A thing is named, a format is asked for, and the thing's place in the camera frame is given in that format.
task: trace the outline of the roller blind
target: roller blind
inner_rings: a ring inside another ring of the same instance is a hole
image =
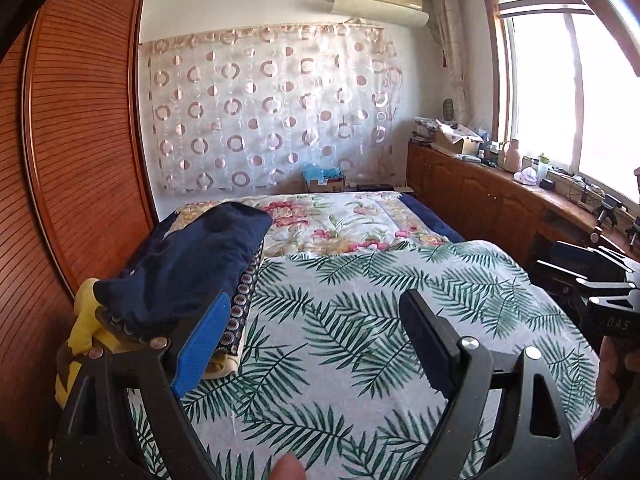
[[[512,18],[534,12],[577,12],[593,14],[583,0],[497,0],[501,18]]]

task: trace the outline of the wall-mounted air conditioner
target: wall-mounted air conditioner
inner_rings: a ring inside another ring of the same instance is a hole
[[[423,27],[429,19],[422,0],[335,0],[332,12],[408,27]]]

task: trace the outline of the floral blanket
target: floral blanket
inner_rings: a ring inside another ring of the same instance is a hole
[[[488,242],[404,245],[262,264],[238,375],[201,381],[182,400],[223,478],[264,479],[287,451],[310,480],[406,477],[446,405],[398,317],[408,288],[489,349],[539,348],[574,436],[585,428],[595,410],[598,359],[551,298]],[[479,471],[495,393],[462,478]],[[139,394],[130,403],[150,468],[166,478]]]
[[[447,241],[399,200],[393,191],[249,196],[235,200],[269,213],[273,225],[264,239],[265,257],[309,252],[384,250],[403,238],[425,246]],[[226,201],[198,202],[178,210],[167,232],[182,229],[207,209]]]

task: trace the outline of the silver screw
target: silver screw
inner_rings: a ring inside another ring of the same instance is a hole
[[[529,359],[533,359],[534,361],[537,361],[542,357],[540,350],[538,350],[535,346],[527,346],[524,349],[524,353],[527,355]]]
[[[470,336],[466,336],[462,338],[462,346],[467,350],[475,350],[480,346],[478,339]]]
[[[99,359],[104,354],[104,349],[101,346],[94,346],[87,352],[89,359]]]
[[[169,341],[164,336],[160,336],[153,338],[149,344],[154,350],[162,350],[169,344]]]

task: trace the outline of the curtain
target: curtain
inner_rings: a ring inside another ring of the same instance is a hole
[[[302,191],[306,162],[348,182],[402,177],[392,130],[402,71],[382,28],[219,30],[145,43],[141,56],[142,110],[169,192]]]
[[[447,76],[451,86],[456,120],[468,125],[471,111],[466,100],[466,45],[462,32],[462,17],[458,0],[433,0],[433,10],[438,20],[442,48],[447,61]]]

